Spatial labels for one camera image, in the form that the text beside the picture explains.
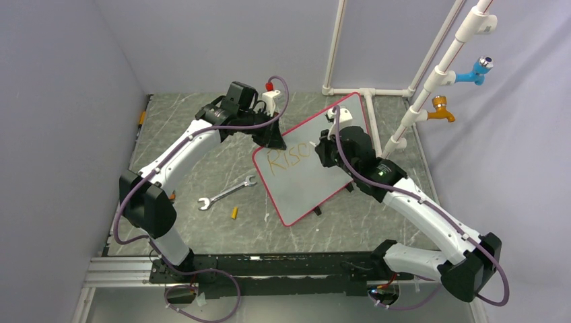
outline red whiteboard frame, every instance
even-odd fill
[[[303,120],[301,123],[297,124],[296,126],[292,127],[291,129],[287,130],[286,132],[282,133],[282,137],[285,137],[288,133],[291,133],[292,131],[296,130],[298,127],[301,127],[303,124],[305,124],[306,122],[308,122],[309,120],[312,120],[313,118],[316,118],[318,116],[321,116],[325,111],[327,111],[328,109],[334,107],[336,104],[339,104],[340,102],[344,101],[345,99],[347,99],[350,96],[354,96],[357,95],[359,96],[359,103],[361,104],[361,110],[363,111],[363,116],[365,117],[365,125],[367,127],[367,133],[370,135],[370,129],[369,129],[369,120],[367,119],[367,113],[365,111],[365,108],[363,107],[363,101],[361,101],[361,95],[358,92],[353,92],[351,94],[348,94],[344,97],[342,97],[341,99],[337,100],[335,103],[327,106],[326,108],[324,108],[323,110],[317,112],[316,114],[310,116],[309,118]],[[292,224],[285,224],[283,222],[283,219],[281,218],[281,214],[279,214],[279,210],[277,209],[277,207],[275,206],[275,202],[273,201],[273,197],[271,196],[271,193],[269,192],[269,189],[266,185],[266,182],[264,181],[264,177],[262,176],[262,173],[260,172],[260,169],[258,168],[258,164],[256,163],[256,159],[255,159],[255,155],[256,153],[258,153],[258,151],[262,150],[263,147],[258,147],[256,148],[256,150],[254,150],[254,152],[252,153],[252,162],[254,163],[254,167],[256,168],[256,171],[258,172],[258,174],[260,175],[260,179],[262,180],[262,183],[264,184],[264,187],[266,188],[266,192],[268,193],[269,199],[271,200],[271,204],[273,205],[273,208],[275,209],[275,212],[277,213],[277,216],[279,217],[279,220],[281,221],[281,224],[284,227],[291,227],[292,225],[296,224],[299,220],[303,219],[307,214],[313,212],[313,209],[309,210],[307,213],[303,214],[299,219],[295,220]],[[325,201],[329,200],[333,195],[337,194],[339,191],[343,190],[347,184],[349,184],[350,182],[352,182],[352,180],[350,180],[349,182],[347,182],[345,185],[343,185],[339,190],[336,190],[332,195],[330,195],[329,197],[327,197],[325,200],[317,203],[317,205],[315,205],[315,207],[318,207],[320,205],[322,205]]]

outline robotic arm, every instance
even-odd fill
[[[335,111],[339,111],[339,143],[334,131],[337,127]],[[410,222],[421,229],[441,251],[420,250],[385,240],[372,253],[374,269],[389,277],[393,273],[411,273],[417,276],[442,282],[442,285],[456,298],[472,301],[490,277],[496,272],[490,259],[472,242],[487,250],[496,260],[500,257],[502,243],[489,233],[481,236],[440,208],[424,194],[404,170],[388,159],[375,156],[371,138],[362,128],[351,126],[351,114],[347,109],[336,106],[326,113],[327,120],[333,123],[330,129],[323,130],[319,144],[315,147],[324,167],[337,166],[347,172],[359,189],[373,196],[403,214]],[[347,167],[339,153],[341,147],[351,168],[361,176],[356,176]],[[371,182],[393,187],[392,190],[371,185]],[[404,191],[414,192],[418,199]],[[435,205],[440,212],[428,207]],[[439,213],[464,231],[460,234]]]
[[[228,93],[202,107],[195,116],[196,120],[159,158],[139,173],[126,170],[121,175],[119,194],[123,216],[149,236],[158,252],[175,269],[194,271],[194,254],[174,227],[176,211],[168,197],[188,170],[236,132],[251,135],[260,146],[286,149],[278,121],[260,127],[272,119],[274,100],[280,95],[280,91],[269,89],[258,101],[258,93],[253,87],[232,82]],[[264,107],[255,110],[258,103],[263,103]]]

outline whiteboard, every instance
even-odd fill
[[[284,132],[285,151],[260,147],[252,154],[260,179],[284,226],[289,227],[339,192],[352,179],[341,168],[321,166],[312,143],[331,123],[325,111],[336,104],[353,116],[353,125],[367,129],[358,93],[352,93]]]

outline white wall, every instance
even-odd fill
[[[338,0],[96,0],[148,93],[321,91]],[[404,89],[454,0],[347,0],[332,85]]]
[[[319,91],[337,0],[97,0],[147,93],[263,89]]]
[[[460,83],[434,93],[447,96],[456,122],[419,126],[442,204],[504,243],[512,299],[488,307],[492,322],[571,322],[564,307],[571,287],[570,9],[567,0],[495,1],[496,32],[475,36],[451,65],[464,73],[489,55],[494,69],[481,87]],[[499,300],[499,280],[484,294]]]
[[[0,9],[0,322],[69,322],[144,93],[91,0]]]
[[[406,89],[454,0],[347,0],[333,87]]]

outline yellow cap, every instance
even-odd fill
[[[446,96],[435,96],[432,98],[432,106],[435,108],[438,106],[446,106]]]

